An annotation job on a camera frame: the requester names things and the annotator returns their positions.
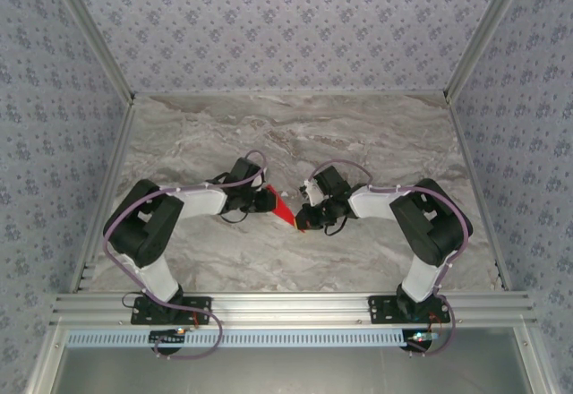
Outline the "aluminium frame post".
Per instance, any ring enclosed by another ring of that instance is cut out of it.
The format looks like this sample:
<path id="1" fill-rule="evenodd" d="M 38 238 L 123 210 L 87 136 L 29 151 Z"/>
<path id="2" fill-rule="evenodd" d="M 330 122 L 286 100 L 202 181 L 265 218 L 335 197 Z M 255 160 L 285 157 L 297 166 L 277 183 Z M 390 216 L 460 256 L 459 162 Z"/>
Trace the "aluminium frame post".
<path id="1" fill-rule="evenodd" d="M 455 102 L 464 88 L 512 2 L 513 0 L 490 0 L 488 3 L 444 89 L 444 97 L 449 105 Z"/>
<path id="2" fill-rule="evenodd" d="M 133 93 L 120 66 L 108 48 L 103 34 L 90 15 L 84 0 L 63 0 L 63 2 L 72 14 L 76 24 L 81 30 L 82 36 L 86 39 L 120 99 L 127 106 L 130 106 L 133 102 Z"/>

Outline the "aluminium mounting rail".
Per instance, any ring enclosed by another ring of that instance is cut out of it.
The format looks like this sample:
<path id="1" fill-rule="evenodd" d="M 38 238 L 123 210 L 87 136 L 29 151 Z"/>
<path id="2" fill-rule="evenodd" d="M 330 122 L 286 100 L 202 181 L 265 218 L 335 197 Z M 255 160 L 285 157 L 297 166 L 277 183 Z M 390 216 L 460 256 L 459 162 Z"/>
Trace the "aluminium mounting rail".
<path id="1" fill-rule="evenodd" d="M 371 324 L 368 293 L 211 293 L 212 312 L 226 328 L 358 328 Z M 537 323 L 527 293 L 447 292 L 460 328 L 505 328 Z M 72 328 L 127 326 L 131 297 L 121 293 L 56 297 L 50 325 Z"/>

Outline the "grey metal tray panel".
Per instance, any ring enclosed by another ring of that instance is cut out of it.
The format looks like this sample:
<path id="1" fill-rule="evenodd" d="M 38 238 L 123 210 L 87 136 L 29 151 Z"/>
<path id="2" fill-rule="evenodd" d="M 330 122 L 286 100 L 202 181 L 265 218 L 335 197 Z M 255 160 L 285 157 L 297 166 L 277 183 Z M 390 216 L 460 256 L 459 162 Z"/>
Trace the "grey metal tray panel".
<path id="1" fill-rule="evenodd" d="M 25 394 L 561 394 L 526 331 L 462 329 L 434 356 L 397 347 L 229 345 L 163 360 L 119 330 L 57 330 Z"/>

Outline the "aluminium table side rail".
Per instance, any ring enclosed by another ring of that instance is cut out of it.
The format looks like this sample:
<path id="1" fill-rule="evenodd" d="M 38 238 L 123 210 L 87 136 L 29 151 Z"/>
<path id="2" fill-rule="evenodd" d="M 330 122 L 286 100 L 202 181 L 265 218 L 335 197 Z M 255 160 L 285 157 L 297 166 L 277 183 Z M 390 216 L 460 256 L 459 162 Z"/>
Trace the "aluminium table side rail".
<path id="1" fill-rule="evenodd" d="M 475 165 L 468 144 L 466 142 L 466 137 L 462 125 L 458 118 L 458 113 L 450 101 L 446 100 L 446 102 L 449 108 L 449 113 L 453 123 L 454 130 L 458 137 L 458 143 L 460 145 L 461 153 L 466 163 L 470 182 L 473 187 L 476 199 L 477 208 L 479 209 L 481 220 L 483 222 L 484 231 L 487 235 L 488 242 L 491 247 L 493 259 L 498 272 L 498 278 L 500 279 L 500 285 L 504 291 L 510 291 L 513 289 L 513 286 L 509 276 L 507 264 L 504 260 L 503 253 L 500 247 L 500 242 L 494 230 L 492 218 L 487 208 L 487 203 L 484 198 L 483 190 L 475 170 Z"/>
<path id="2" fill-rule="evenodd" d="M 102 249 L 103 228 L 113 206 L 118 181 L 121 175 L 121 169 L 131 137 L 133 118 L 133 100 L 129 100 L 122 116 L 122 121 L 119 126 L 118 135 L 115 138 L 107 171 L 103 177 L 99 190 L 95 212 L 93 213 L 89 223 L 72 276 L 69 288 L 69 292 L 72 294 L 76 294 L 81 291 L 81 283 L 85 283 L 84 274 L 96 262 L 98 253 Z"/>

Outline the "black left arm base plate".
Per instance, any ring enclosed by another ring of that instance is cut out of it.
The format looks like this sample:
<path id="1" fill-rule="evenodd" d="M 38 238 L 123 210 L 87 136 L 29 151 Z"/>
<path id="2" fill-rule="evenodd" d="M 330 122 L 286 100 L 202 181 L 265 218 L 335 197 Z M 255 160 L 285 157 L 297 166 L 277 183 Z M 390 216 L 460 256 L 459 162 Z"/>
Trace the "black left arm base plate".
<path id="1" fill-rule="evenodd" d="M 183 296 L 177 305 L 211 311 L 208 296 Z M 158 304 L 147 296 L 139 296 L 133 303 L 132 325 L 207 325 L 210 317 L 204 313 L 173 309 Z"/>

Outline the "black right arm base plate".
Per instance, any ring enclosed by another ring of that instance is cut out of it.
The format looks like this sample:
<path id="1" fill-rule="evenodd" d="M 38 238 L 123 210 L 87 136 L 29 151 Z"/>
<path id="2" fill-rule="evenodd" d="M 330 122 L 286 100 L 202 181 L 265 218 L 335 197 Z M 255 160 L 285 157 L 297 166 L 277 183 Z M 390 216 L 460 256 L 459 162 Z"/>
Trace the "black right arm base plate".
<path id="1" fill-rule="evenodd" d="M 415 303 L 407 295 L 371 295 L 367 299 L 372 324 L 449 323 L 448 307 L 436 296 Z"/>

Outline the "small black adapter board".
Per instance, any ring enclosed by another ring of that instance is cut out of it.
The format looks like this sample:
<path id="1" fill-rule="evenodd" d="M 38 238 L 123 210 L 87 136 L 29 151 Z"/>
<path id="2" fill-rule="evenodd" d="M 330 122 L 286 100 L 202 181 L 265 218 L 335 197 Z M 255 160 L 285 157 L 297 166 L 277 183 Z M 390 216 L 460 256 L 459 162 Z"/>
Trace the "small black adapter board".
<path id="1" fill-rule="evenodd" d="M 422 330 L 404 330 L 406 344 L 403 350 L 414 354 L 425 354 L 432 346 L 432 342 L 439 338 L 438 333 Z"/>
<path id="2" fill-rule="evenodd" d="M 152 330 L 148 335 L 148 343 L 155 345 L 182 345 L 185 342 L 184 330 Z"/>

